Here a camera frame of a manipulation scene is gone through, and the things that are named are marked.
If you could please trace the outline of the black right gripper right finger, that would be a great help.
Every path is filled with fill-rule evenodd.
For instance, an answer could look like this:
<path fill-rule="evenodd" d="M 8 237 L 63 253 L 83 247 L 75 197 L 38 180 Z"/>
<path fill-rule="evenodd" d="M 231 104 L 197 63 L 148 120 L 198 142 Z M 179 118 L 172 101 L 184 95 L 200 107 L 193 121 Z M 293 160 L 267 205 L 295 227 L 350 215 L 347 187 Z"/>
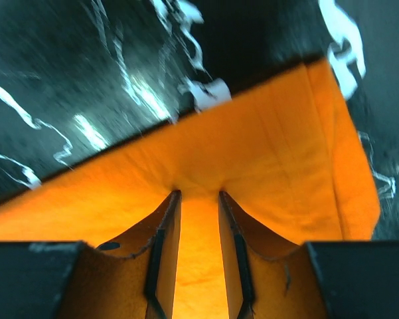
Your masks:
<path fill-rule="evenodd" d="M 294 245 L 224 191 L 218 223 L 231 318 L 399 318 L 399 241 Z"/>

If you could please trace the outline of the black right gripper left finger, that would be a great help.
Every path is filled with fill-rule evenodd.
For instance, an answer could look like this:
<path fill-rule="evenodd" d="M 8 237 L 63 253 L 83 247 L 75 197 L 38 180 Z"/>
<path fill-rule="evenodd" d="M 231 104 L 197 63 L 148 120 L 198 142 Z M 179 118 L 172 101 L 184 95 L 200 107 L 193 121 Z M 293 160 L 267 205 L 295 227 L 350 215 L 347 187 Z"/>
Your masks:
<path fill-rule="evenodd" d="M 0 318 L 170 318 L 181 192 L 92 247 L 83 241 L 1 241 Z"/>

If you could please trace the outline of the orange t shirt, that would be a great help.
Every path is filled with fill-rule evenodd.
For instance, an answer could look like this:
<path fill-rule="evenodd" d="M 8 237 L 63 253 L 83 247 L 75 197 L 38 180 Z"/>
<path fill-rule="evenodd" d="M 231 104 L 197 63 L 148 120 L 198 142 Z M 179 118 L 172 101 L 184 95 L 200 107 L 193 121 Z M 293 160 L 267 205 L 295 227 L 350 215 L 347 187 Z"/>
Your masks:
<path fill-rule="evenodd" d="M 288 241 L 369 240 L 374 180 L 329 63 L 301 64 L 233 100 L 106 152 L 0 207 L 1 240 L 98 245 L 178 189 L 176 318 L 227 318 L 218 192 Z"/>

